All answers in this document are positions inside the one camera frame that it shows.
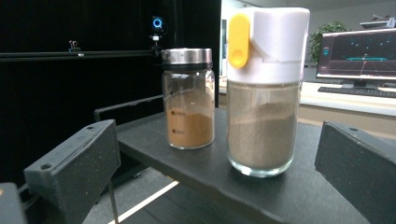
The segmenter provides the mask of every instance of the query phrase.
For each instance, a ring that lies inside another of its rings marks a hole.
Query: black table
[[[180,150],[166,140],[165,114],[118,127],[120,150],[251,220],[262,223],[368,223],[315,171],[321,128],[299,123],[291,167],[282,175],[242,175],[226,156],[226,111],[216,109],[215,141]]]

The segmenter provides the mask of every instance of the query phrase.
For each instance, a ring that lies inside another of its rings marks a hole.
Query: yellow flip tab
[[[236,14],[228,28],[228,61],[234,68],[241,68],[248,61],[249,19],[245,14]]]

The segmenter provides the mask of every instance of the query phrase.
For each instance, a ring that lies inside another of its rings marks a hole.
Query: spice jar
[[[309,10],[296,7],[250,7],[230,19],[228,158],[244,175],[291,165],[308,22]]]
[[[215,75],[211,49],[166,49],[163,106],[171,147],[193,149],[213,142]]]

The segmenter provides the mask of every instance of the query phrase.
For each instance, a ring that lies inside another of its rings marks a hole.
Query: metal lid
[[[161,54],[163,64],[212,64],[212,49],[165,49]]]

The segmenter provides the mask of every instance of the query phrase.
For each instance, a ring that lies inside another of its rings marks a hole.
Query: white strip
[[[166,186],[165,188],[158,190],[156,193],[154,193],[153,195],[149,196],[145,201],[137,204],[135,207],[131,208],[130,210],[126,211],[124,214],[120,215],[119,216],[119,222],[122,222],[127,217],[130,217],[131,215],[133,215],[135,212],[139,211],[144,206],[148,205],[149,203],[151,203],[152,201],[154,201],[155,199],[157,199],[161,195],[165,194],[166,191],[168,191],[172,187],[176,186],[177,184],[178,184],[178,182],[174,181],[174,182],[170,183],[168,186]],[[108,224],[115,224],[115,221],[112,220]]]

